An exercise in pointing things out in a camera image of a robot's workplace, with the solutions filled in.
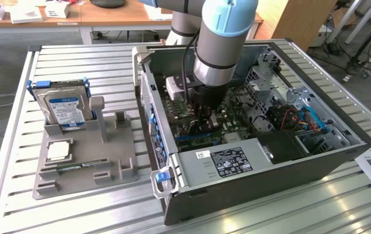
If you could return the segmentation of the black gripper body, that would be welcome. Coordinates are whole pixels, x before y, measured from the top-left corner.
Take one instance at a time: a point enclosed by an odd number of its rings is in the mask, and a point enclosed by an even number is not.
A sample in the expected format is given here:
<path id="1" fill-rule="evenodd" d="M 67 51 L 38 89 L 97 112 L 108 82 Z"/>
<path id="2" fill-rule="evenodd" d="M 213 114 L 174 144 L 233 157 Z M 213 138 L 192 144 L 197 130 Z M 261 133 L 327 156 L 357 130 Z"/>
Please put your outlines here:
<path id="1" fill-rule="evenodd" d="M 228 84 L 221 86 L 200 85 L 193 87 L 190 93 L 190 106 L 216 110 L 224 100 L 226 91 Z"/>

